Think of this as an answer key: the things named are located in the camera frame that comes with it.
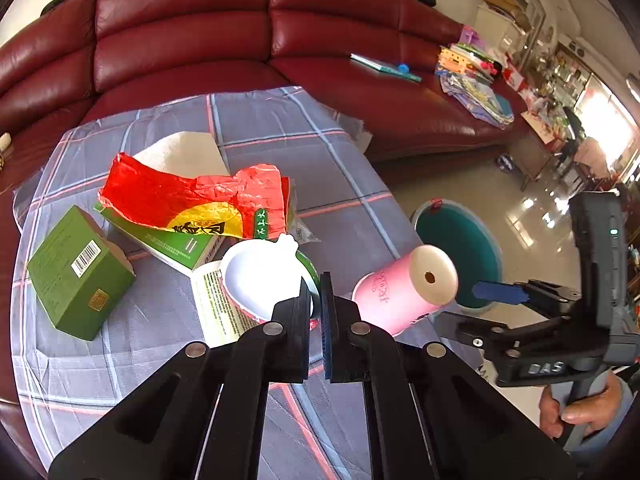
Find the person's right hand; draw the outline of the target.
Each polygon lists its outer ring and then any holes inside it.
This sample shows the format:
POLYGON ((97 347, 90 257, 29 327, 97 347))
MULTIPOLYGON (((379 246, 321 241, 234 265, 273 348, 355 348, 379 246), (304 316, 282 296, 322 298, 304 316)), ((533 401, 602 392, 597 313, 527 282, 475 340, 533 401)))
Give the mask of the person's right hand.
POLYGON ((623 391, 620 381, 612 373, 604 390, 596 396, 590 396, 570 404, 560 411, 560 404, 552 396, 551 387, 545 386, 539 401, 539 428, 550 438, 559 438, 563 424, 586 425, 585 435, 600 431, 612 422, 622 405, 623 391))

